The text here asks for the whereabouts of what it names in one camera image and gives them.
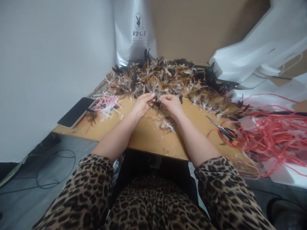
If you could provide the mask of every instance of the playboy bunny logo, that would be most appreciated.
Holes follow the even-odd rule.
[[[140,13],[136,13],[134,17],[134,25],[137,30],[141,30],[143,28],[143,18]]]
[[[138,17],[136,16],[136,18],[137,18],[137,25],[138,25],[138,27],[140,27],[140,25],[141,25],[141,22],[140,22],[141,17],[138,18]]]

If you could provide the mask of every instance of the floor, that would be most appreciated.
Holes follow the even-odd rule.
[[[31,229],[60,193],[68,176],[77,168],[78,162],[97,145],[97,142],[76,137],[61,136],[61,139],[62,141],[44,153],[44,156],[29,158],[16,178],[0,189],[0,212],[3,213],[0,230]],[[40,185],[57,181],[60,183],[50,185],[56,186],[49,189],[46,189],[47,186],[42,186],[1,195],[14,190],[35,187],[38,171],[37,181]],[[307,209],[307,191],[304,189],[277,184],[266,178],[248,180],[247,183],[254,191],[265,214],[268,201],[275,197],[288,199]]]

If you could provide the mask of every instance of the silver bag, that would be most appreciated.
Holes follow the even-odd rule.
[[[115,0],[116,63],[144,60],[145,49],[157,58],[157,43],[151,20],[149,0]]]

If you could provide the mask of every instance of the wooden table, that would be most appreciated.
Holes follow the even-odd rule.
[[[73,129],[57,126],[53,132],[75,137],[82,137],[94,141],[100,141],[109,130],[111,130],[117,123],[120,122],[121,116],[126,115],[131,110],[133,104],[134,100],[131,102],[130,99],[124,99],[121,102],[123,109],[118,109],[121,114],[117,115],[114,113],[112,118],[107,118],[103,122],[100,121],[101,117],[99,117],[98,121],[96,121],[96,124],[93,124],[93,126],[91,126],[91,124],[88,122],[88,119],[84,117],[81,122]],[[194,125],[205,136],[212,129],[217,129],[217,127],[206,117],[206,115],[211,117],[219,124],[227,120],[225,118],[217,118],[214,114],[207,113],[204,110],[199,110],[197,106],[193,106],[191,101],[186,98],[183,98],[182,108],[185,114],[192,120]],[[165,134],[165,131],[158,131],[156,129],[156,122],[153,120],[158,119],[156,115],[156,111],[150,109],[146,114],[146,116],[149,118],[143,117],[140,120],[131,135],[128,148],[182,160],[189,160],[189,156],[187,155],[187,151],[180,132],[176,130],[176,133]],[[233,157],[253,165],[253,162],[249,158],[245,157],[241,150],[223,144],[223,141],[218,136],[217,131],[211,132],[209,139],[222,155]],[[249,167],[238,160],[229,160],[240,172],[248,174],[257,173],[254,168]]]

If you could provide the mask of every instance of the phone screen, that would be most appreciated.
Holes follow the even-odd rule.
[[[94,103],[94,99],[83,97],[59,121],[59,125],[71,128],[83,116],[86,110]]]

